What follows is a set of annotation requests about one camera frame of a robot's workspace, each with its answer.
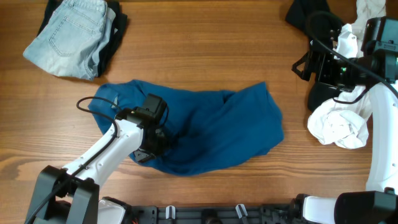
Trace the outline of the dark blue polo shirt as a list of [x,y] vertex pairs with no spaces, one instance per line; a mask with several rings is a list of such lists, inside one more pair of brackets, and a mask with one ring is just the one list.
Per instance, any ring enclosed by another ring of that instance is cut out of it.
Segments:
[[163,155],[145,163],[173,175],[191,176],[240,165],[263,156],[284,139],[282,113],[264,82],[240,91],[188,91],[132,80],[98,88],[89,109],[102,133],[118,108],[141,106],[151,93],[168,104],[162,118],[171,142]]

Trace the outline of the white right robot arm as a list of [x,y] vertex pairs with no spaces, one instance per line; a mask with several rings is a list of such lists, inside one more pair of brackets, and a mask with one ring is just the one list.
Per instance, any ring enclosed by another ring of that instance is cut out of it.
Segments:
[[347,89],[353,95],[365,87],[358,100],[326,100],[307,122],[307,128],[322,144],[356,149],[360,137],[368,135],[366,121],[373,118],[371,170],[364,192],[343,193],[337,198],[306,196],[301,214],[314,223],[397,223],[397,98],[395,87],[384,85],[395,77],[395,68],[386,68],[396,58],[390,52],[362,58],[330,60],[316,66],[317,80]]

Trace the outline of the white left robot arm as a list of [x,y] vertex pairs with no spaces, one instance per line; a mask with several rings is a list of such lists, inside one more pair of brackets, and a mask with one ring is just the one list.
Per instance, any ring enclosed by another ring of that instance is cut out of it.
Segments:
[[137,162],[159,157],[169,146],[162,130],[141,119],[115,119],[83,155],[44,168],[36,181],[26,223],[129,223],[129,205],[99,198],[100,189],[130,154]]

